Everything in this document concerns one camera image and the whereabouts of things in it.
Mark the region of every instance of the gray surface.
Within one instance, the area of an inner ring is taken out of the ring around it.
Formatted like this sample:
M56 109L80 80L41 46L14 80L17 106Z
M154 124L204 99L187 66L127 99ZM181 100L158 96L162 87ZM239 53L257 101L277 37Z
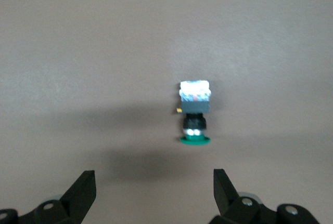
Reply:
M0 0L0 208L95 169L84 223L208 223L213 169L270 208L333 206L333 0ZM206 147L181 80L211 81Z

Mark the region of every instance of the silver screw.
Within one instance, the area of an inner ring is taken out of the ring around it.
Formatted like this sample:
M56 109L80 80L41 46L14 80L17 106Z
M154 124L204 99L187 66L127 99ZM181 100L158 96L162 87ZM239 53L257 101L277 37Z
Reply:
M53 203L48 203L43 207L44 210L48 210L48 209L51 209L51 208L53 208Z
M293 206L286 206L286 211L292 215L298 214L297 209Z
M243 198L243 200L241 200L241 202L243 202L243 204L247 205L247 206L252 206L252 204L253 204L253 202L249 198Z
M0 220L6 219L7 216L8 216L7 213L2 213L2 214L0 214Z

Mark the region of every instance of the electrical component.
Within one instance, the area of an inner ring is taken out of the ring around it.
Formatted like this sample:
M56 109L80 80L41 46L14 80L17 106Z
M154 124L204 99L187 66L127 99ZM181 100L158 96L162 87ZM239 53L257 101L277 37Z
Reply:
M210 142L204 136L207 129L203 113L209 112L211 91L207 80L182 81L179 90L181 107L178 113L185 114L183 122L184 137L181 142L189 145L202 145Z

